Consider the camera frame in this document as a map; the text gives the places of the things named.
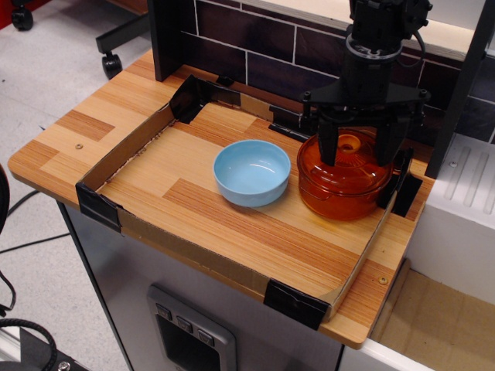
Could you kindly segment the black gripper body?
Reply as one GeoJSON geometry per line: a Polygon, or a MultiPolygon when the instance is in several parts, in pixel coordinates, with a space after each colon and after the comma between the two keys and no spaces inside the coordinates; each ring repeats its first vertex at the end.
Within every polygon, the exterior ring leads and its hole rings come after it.
{"type": "Polygon", "coordinates": [[[405,121],[404,126],[421,124],[430,93],[391,82],[401,51],[401,40],[371,42],[348,36],[340,78],[301,95],[299,126],[315,128],[320,119],[340,125],[364,120],[370,126],[374,115],[377,122],[396,117],[405,121]]]}

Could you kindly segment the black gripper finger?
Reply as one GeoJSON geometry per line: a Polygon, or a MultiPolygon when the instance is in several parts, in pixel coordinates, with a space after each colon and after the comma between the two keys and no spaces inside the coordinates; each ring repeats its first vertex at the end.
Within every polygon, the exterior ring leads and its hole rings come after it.
{"type": "Polygon", "coordinates": [[[401,148],[410,126],[409,116],[383,115],[377,120],[375,152],[380,167],[390,164],[401,148]]]}
{"type": "Polygon", "coordinates": [[[338,147],[339,125],[330,117],[320,114],[317,137],[321,160],[327,165],[334,165],[338,147]]]}

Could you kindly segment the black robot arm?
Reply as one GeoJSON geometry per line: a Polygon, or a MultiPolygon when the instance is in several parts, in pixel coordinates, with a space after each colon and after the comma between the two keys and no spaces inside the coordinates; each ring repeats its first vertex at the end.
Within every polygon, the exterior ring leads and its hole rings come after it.
{"type": "Polygon", "coordinates": [[[339,79],[301,96],[301,124],[317,130],[321,160],[336,163],[341,128],[375,128],[374,155],[380,167],[391,163],[409,130],[422,124],[431,94],[392,83],[402,43],[422,38],[432,9],[428,1],[352,1],[339,79]]]}

